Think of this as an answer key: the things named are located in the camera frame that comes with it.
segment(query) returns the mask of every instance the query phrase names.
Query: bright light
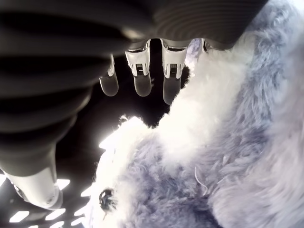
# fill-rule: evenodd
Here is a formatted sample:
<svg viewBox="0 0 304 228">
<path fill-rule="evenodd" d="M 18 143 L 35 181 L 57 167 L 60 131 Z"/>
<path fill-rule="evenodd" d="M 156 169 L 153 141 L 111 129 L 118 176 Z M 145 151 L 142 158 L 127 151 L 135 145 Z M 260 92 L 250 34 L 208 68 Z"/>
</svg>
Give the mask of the bright light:
<svg viewBox="0 0 304 228">
<path fill-rule="evenodd" d="M 50 213 L 48 216 L 46 216 L 46 221 L 53 220 L 53 219 L 59 217 L 60 215 L 65 213 L 65 211 L 66 211 L 65 208 L 54 210 L 52 213 Z"/>
<path fill-rule="evenodd" d="M 85 217 L 80 217 L 80 218 L 76 219 L 75 221 L 73 221 L 73 222 L 71 223 L 71 226 L 76 226 L 76 225 L 78 225 L 79 223 L 83 222 L 84 220 L 85 220 Z"/>
<path fill-rule="evenodd" d="M 57 185 L 60 190 L 64 189 L 71 181 L 70 180 L 65 180 L 65 179 L 58 179 L 57 180 Z"/>
<path fill-rule="evenodd" d="M 91 196 L 92 192 L 92 186 L 88 187 L 86 190 L 84 190 L 80 196 L 81 197 L 86 197 L 86 196 Z"/>
<path fill-rule="evenodd" d="M 83 215 L 86 212 L 86 206 L 84 206 L 83 208 L 79 209 L 78 211 L 76 211 L 74 213 L 74 216 L 80 216 Z"/>
<path fill-rule="evenodd" d="M 61 222 L 57 222 L 54 225 L 50 226 L 49 228 L 60 228 L 63 226 L 65 222 L 61 221 Z"/>
<path fill-rule="evenodd" d="M 6 176 L 0 174 L 0 187 L 1 187 L 1 185 L 4 183 L 5 180 L 6 180 Z"/>
<path fill-rule="evenodd" d="M 28 215 L 29 211 L 18 211 L 13 217 L 10 218 L 9 222 L 20 222 Z"/>
<path fill-rule="evenodd" d="M 132 117 L 128 121 L 126 121 L 124 124 L 127 126 L 134 126 L 137 124 L 142 124 L 143 122 L 137 118 L 137 117 Z M 100 144 L 99 147 L 105 150 L 110 150 L 111 148 L 115 147 L 115 142 L 119 136 L 119 129 L 113 132 L 111 135 L 109 135 L 105 140 L 103 140 Z"/>
</svg>

